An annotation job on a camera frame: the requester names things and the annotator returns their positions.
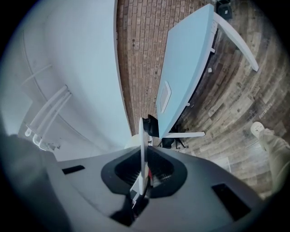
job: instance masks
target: white table leg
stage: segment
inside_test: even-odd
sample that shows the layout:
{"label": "white table leg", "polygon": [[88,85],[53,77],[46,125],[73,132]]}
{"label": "white table leg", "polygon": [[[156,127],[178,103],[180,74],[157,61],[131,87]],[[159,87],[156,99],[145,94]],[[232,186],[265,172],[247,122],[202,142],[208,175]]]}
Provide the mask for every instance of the white table leg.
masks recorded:
{"label": "white table leg", "polygon": [[204,132],[168,133],[164,138],[192,138],[205,136]]}
{"label": "white table leg", "polygon": [[253,53],[250,51],[246,42],[242,39],[239,33],[217,13],[214,13],[213,20],[219,25],[218,28],[222,29],[224,33],[226,33],[228,38],[230,38],[230,40],[240,49],[240,51],[249,61],[252,68],[257,72],[259,69],[258,63],[255,60]]}

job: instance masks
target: office chair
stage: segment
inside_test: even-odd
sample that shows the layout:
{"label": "office chair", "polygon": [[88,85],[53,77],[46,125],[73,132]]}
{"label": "office chair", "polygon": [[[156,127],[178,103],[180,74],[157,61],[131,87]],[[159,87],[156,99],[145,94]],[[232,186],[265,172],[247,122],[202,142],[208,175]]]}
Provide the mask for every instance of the office chair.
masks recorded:
{"label": "office chair", "polygon": [[[146,131],[150,136],[159,138],[158,120],[152,115],[149,114],[148,118],[143,118],[143,127],[144,131]],[[178,133],[177,126],[173,126],[170,133]],[[174,141],[176,142],[176,149],[179,149],[177,147],[178,143],[180,143],[184,148],[188,148],[188,146],[184,146],[180,138],[163,138],[158,146],[162,144],[163,148],[171,149]]]}

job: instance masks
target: brick wall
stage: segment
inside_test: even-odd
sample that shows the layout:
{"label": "brick wall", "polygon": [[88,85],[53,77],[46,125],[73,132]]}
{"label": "brick wall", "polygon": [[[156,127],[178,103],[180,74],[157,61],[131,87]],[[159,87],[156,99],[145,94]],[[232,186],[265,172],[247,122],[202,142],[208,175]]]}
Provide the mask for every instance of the brick wall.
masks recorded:
{"label": "brick wall", "polygon": [[119,0],[118,59],[132,134],[139,118],[156,117],[156,97],[168,31],[214,0]]}

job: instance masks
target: light blue table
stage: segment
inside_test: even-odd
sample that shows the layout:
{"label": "light blue table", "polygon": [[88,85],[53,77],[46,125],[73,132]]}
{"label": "light blue table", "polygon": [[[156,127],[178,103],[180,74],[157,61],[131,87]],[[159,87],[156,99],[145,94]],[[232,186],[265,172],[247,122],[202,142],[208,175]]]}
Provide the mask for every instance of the light blue table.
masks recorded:
{"label": "light blue table", "polygon": [[[258,70],[258,65],[246,43],[230,24],[214,13],[213,5],[208,4],[189,15],[168,32],[156,101],[160,138],[205,135],[204,132],[169,133],[169,131],[189,102],[210,52],[214,51],[212,45],[218,25],[243,52],[253,69]],[[164,93],[168,91],[167,84],[171,95],[167,104],[163,104],[166,102],[167,94]]]}

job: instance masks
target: table top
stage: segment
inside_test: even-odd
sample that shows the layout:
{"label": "table top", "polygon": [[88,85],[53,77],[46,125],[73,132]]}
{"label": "table top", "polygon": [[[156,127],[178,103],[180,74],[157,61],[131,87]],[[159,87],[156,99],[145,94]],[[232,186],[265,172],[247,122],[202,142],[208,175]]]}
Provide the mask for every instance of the table top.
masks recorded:
{"label": "table top", "polygon": [[[208,4],[168,32],[156,100],[160,138],[165,137],[178,120],[201,78],[198,73],[201,68],[204,69],[201,66],[210,41],[213,13],[213,5]],[[165,82],[169,84],[171,95],[165,111],[161,113],[162,92],[167,93]]]}

